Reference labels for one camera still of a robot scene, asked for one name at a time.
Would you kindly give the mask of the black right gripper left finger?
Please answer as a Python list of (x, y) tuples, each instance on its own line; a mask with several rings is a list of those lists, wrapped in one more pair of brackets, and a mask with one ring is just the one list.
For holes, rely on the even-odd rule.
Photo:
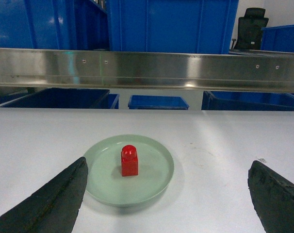
[(84, 157), (0, 216), (0, 233), (70, 233), (88, 177)]

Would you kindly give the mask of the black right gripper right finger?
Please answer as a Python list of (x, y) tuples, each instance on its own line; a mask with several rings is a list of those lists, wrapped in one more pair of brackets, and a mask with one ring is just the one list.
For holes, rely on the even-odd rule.
[(267, 233), (294, 233), (294, 184), (265, 164), (253, 161), (248, 188)]

